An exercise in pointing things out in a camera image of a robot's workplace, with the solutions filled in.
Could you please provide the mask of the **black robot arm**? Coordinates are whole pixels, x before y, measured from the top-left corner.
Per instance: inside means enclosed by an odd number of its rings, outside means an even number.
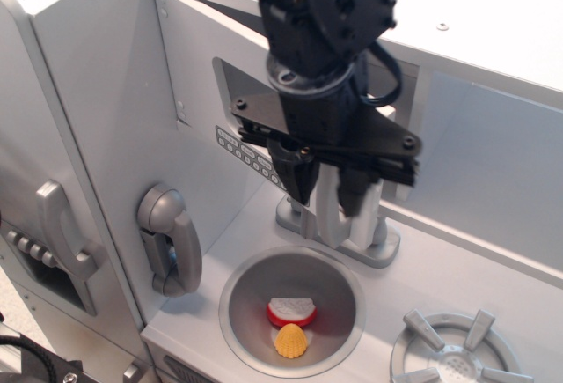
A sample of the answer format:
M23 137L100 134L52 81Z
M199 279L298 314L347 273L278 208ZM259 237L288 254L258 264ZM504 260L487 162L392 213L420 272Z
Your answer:
M307 203L322 165L338 171L337 200L359 215L369 186L413 185L420 139L381 107L402 93L398 62L378 38L396 0L258 0L273 91L230 105L244 142L265 147L289 195Z

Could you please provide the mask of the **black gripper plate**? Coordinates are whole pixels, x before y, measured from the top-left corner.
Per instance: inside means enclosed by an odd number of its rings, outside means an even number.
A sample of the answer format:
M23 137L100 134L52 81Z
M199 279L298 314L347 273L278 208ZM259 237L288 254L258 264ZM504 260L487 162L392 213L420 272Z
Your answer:
M230 110L244 141L267 144L281 183L303 205L317 183L317 160L342 167L337 195L346 217L360 214L369 187L379 178L415 183L421 140L369 105L349 82L313 92L281 86L237 97Z

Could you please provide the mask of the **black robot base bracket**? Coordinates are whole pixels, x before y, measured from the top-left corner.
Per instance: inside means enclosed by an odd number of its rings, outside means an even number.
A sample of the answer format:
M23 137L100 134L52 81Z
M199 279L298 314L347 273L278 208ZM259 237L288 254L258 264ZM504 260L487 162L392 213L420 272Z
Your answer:
M68 361L4 324L1 315L2 382L96 382L81 361Z

